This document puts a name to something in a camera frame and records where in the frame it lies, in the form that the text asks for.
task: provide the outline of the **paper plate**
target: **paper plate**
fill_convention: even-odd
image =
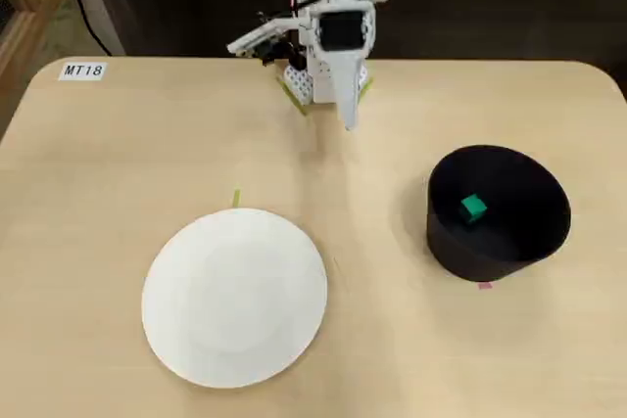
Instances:
[[[142,321],[155,355],[194,384],[237,388],[278,374],[322,322],[322,258],[291,222],[257,209],[202,217],[155,258]]]

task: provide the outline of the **green cube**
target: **green cube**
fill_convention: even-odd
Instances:
[[[466,224],[473,224],[483,217],[488,210],[486,204],[477,195],[471,195],[461,200],[459,212]]]

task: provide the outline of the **floor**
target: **floor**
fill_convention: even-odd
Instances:
[[[35,54],[26,68],[22,86],[0,116],[0,136],[4,134],[22,95],[37,72],[53,61],[69,56],[103,56],[80,14],[76,0],[64,0],[48,24]]]

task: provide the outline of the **table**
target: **table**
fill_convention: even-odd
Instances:
[[[303,117],[256,62],[109,59],[31,83],[0,146],[0,410],[19,417],[627,416],[627,106],[567,62],[371,62],[361,123]],[[498,144],[567,192],[551,258],[481,290],[425,247],[425,184]],[[198,216],[281,214],[329,277],[321,331],[263,384],[176,378],[144,338],[161,246]]]

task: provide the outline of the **dark background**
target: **dark background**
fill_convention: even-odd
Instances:
[[[288,0],[104,0],[129,55],[225,57]],[[573,59],[627,88],[627,0],[391,0],[373,57]]]

